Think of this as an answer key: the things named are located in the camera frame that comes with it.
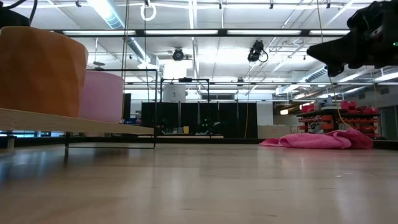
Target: metal pipe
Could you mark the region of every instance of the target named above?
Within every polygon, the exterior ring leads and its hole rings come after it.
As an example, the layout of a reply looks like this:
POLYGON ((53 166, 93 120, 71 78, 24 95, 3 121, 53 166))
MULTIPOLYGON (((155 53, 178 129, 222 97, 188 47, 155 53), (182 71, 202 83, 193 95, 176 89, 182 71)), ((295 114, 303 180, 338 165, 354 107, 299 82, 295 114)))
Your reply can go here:
MULTIPOLYGON (((109 0, 106 1, 95 1, 95 0, 87 0, 88 3, 93 6, 94 10, 104 19, 107 25, 112 29, 124 29, 126 25, 123 20, 119 16, 117 10, 114 9, 112 2, 109 0)), ((137 41, 133 37, 122 38, 126 41, 127 45, 134 52, 134 54, 138 57, 138 59, 142 63, 149 63, 150 56, 148 56, 142 47, 137 43, 137 41)))

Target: black partition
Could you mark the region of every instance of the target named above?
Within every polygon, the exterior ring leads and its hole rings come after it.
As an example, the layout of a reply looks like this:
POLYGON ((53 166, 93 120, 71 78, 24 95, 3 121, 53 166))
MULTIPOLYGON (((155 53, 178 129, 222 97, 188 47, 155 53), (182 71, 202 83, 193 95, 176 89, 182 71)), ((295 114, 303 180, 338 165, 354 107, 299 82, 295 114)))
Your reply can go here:
MULTIPOLYGON (((165 122, 165 127, 172 129, 178 127, 178 103, 158 103, 158 122, 165 122)), ((141 125, 152 127, 155 120, 155 103, 142 103, 141 125)))
POLYGON ((181 126, 188 126, 189 133, 198 132, 198 103, 181 103, 181 126))
MULTIPOLYGON (((142 103, 142 125, 152 126, 155 103, 142 103)), ((209 125, 220 122, 216 134, 224 138, 244 138, 246 111, 249 112, 246 138, 257 138, 256 103, 181 103, 180 125, 178 124, 178 103, 158 105, 158 121, 165 121, 168 129, 189 126, 189 133, 203 132, 200 123, 207 119, 209 125)))

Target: ceiling light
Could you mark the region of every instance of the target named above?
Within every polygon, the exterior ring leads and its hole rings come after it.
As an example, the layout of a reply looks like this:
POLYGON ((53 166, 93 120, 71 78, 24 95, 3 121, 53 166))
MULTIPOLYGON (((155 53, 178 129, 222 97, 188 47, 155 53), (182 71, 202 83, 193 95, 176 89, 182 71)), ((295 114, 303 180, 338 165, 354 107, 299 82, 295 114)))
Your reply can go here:
POLYGON ((317 96, 317 98, 328 98, 328 96, 331 96, 332 98, 335 97, 334 93, 327 93, 327 94, 322 94, 320 96, 317 96))
MULTIPOLYGON (((346 35, 349 30, 323 30, 322 35, 346 35)), ((321 30, 311 30, 310 35, 321 35, 321 30)))
POLYGON ((146 30, 147 35, 200 35, 218 34, 218 30, 146 30))
POLYGON ((280 111, 280 115, 287 115, 287 114, 289 114, 288 110, 281 110, 280 111))
POLYGON ((153 65, 153 64, 149 64, 149 63, 141 63, 137 66, 139 69, 156 69, 159 70, 159 66, 153 65))
POLYGON ((386 81, 386 80, 390 80, 390 79, 393 79, 393 78, 398 78, 398 72, 391 73, 391 74, 388 74, 388 75, 383 75, 383 76, 381 76, 379 78, 375 78, 374 81, 375 82, 381 82, 381 81, 386 81))
POLYGON ((299 35, 301 30, 228 30, 228 35, 299 35))
POLYGON ((358 77, 360 75, 361 74, 350 75, 350 76, 347 76, 345 78, 342 78, 339 82, 347 82, 347 81, 353 80, 354 78, 356 78, 356 77, 358 77))
MULTIPOLYGON (((68 30, 63 31, 65 35, 125 35, 124 30, 68 30)), ((128 30, 127 35, 135 35, 136 31, 128 30)))
POLYGON ((348 90, 348 91, 346 91, 344 93, 353 93, 353 92, 358 91, 358 90, 363 89, 363 88, 364 87, 353 88, 352 90, 348 90))

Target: pink towel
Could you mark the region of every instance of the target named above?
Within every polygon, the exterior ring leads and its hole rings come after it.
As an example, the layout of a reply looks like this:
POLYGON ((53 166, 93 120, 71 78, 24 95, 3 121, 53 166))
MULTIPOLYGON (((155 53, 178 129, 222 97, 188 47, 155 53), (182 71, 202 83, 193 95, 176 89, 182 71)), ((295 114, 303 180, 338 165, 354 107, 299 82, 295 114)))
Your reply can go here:
POLYGON ((306 149, 371 149, 372 139, 355 129, 327 134, 288 134, 280 139, 267 139, 260 146, 282 146, 306 149))

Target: wooden shelf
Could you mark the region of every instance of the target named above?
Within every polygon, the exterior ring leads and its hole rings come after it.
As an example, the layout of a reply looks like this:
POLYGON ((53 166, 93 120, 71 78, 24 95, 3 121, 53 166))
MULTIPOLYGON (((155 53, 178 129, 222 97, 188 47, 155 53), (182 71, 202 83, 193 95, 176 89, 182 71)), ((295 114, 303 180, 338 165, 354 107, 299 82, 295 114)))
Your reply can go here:
POLYGON ((153 128, 0 108, 0 130, 153 134, 153 128))

